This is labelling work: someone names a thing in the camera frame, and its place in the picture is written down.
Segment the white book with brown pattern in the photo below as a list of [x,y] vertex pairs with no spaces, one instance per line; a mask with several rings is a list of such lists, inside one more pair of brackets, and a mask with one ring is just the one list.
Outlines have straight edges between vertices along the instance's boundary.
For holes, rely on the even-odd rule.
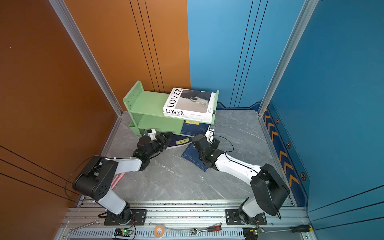
[[187,121],[194,121],[194,122],[202,122],[206,124],[211,124],[212,119],[204,119],[204,118],[199,118],[199,117],[191,117],[191,116],[179,116],[179,115],[174,115],[174,114],[169,114],[169,113],[163,113],[164,116],[167,117],[172,117],[172,118],[178,118],[178,119],[183,119]]

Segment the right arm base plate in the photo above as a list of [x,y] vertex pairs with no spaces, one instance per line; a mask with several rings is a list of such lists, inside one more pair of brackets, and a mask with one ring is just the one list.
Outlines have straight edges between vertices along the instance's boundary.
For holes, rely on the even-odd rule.
[[226,214],[226,223],[229,226],[234,225],[259,225],[259,226],[266,226],[267,223],[267,217],[264,213],[256,215],[254,218],[252,218],[251,222],[244,222],[241,220],[239,215],[238,209],[225,209]]

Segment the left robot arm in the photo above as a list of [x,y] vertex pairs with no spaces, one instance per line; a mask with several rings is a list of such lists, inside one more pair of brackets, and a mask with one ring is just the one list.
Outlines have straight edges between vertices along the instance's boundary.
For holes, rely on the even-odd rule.
[[119,225],[127,224],[133,214],[130,204],[112,189],[115,175],[145,170],[152,158],[167,149],[172,137],[171,132],[158,133],[154,140],[149,136],[142,136],[137,149],[128,158],[93,156],[76,177],[73,189],[104,207],[107,215],[112,216]]

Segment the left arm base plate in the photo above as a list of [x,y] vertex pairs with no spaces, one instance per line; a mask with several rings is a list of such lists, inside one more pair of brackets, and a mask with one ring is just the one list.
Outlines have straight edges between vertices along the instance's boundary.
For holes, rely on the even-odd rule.
[[129,212],[129,217],[127,220],[123,220],[122,217],[119,217],[110,212],[106,212],[106,217],[104,221],[105,226],[130,226],[134,224],[135,226],[143,226],[147,217],[146,209],[133,209]]

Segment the white LOVER book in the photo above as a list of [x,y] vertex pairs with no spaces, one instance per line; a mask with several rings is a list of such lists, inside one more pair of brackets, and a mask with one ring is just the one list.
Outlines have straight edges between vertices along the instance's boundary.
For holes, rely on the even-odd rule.
[[163,113],[212,119],[217,93],[173,88],[163,107]]

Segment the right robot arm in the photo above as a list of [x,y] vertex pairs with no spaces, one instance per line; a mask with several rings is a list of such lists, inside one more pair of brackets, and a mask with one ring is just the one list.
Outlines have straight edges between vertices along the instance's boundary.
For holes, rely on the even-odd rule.
[[247,183],[254,197],[243,201],[238,208],[240,220],[249,225],[262,213],[281,218],[280,208],[290,195],[290,188],[270,164],[251,165],[219,150],[220,141],[199,134],[192,138],[203,164]]

